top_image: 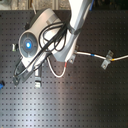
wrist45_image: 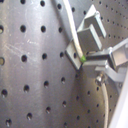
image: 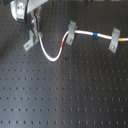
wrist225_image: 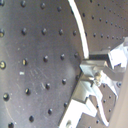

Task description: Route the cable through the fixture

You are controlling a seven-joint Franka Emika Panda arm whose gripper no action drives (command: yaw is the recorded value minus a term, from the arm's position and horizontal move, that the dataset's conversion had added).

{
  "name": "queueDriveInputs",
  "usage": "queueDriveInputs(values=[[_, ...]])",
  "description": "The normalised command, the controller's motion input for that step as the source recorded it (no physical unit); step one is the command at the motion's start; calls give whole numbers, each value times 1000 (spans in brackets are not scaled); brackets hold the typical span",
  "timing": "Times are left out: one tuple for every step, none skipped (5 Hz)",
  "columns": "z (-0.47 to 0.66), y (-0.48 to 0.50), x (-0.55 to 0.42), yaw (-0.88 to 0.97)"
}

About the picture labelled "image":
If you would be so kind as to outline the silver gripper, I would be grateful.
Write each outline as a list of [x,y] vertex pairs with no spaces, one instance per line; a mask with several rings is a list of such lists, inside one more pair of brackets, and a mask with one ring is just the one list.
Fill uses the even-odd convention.
[[31,24],[33,25],[33,28],[35,28],[35,15],[34,15],[34,9],[36,9],[37,7],[37,12],[36,12],[36,18],[37,18],[37,31],[39,32],[40,30],[40,12],[41,12],[41,6],[42,4],[44,4],[45,2],[47,2],[48,0],[29,0],[28,1],[28,7],[27,7],[27,11],[31,12]]

